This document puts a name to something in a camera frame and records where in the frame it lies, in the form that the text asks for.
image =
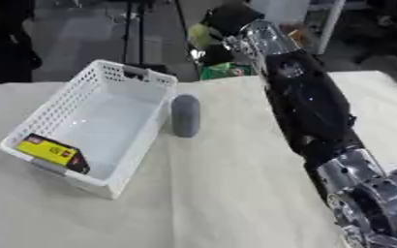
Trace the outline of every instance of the tripod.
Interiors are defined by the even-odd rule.
[[[133,12],[134,4],[137,4],[138,9],[138,18],[139,18],[139,35],[138,35],[138,64],[137,66],[141,68],[151,68],[155,71],[159,71],[161,73],[166,73],[167,68],[163,65],[146,65],[144,63],[144,22],[145,22],[145,9],[146,7],[152,7],[155,0],[126,0],[126,24],[125,24],[125,35],[123,37],[123,54],[122,54],[122,63],[127,63],[127,53],[128,53],[128,44],[130,38],[130,29],[131,29],[131,16]],[[182,6],[180,5],[180,0],[174,0],[174,4],[176,6],[176,10],[179,16],[180,24],[182,26],[182,31],[184,33],[185,39],[187,39],[187,26],[185,23],[185,17],[183,15]]]

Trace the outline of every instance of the table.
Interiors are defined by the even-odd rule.
[[[379,72],[331,75],[359,116],[356,131],[396,168],[397,84]],[[61,86],[0,85],[0,139]],[[257,77],[178,91],[200,98],[201,132],[183,140],[165,128],[118,201],[0,152],[0,247],[343,247]]]

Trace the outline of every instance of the white wall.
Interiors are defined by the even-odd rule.
[[[296,23],[304,20],[310,0],[253,0],[255,10],[266,14],[276,23]]]

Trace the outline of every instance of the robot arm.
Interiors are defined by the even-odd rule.
[[[397,170],[386,175],[364,147],[352,128],[350,103],[321,64],[260,17],[236,33],[221,32],[225,47],[246,54],[263,78],[290,148],[304,158],[348,244],[397,248]]]

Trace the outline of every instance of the black and yellow package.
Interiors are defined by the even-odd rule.
[[[16,149],[30,156],[65,167],[71,171],[83,174],[90,172],[90,167],[78,148],[52,139],[31,134]]]

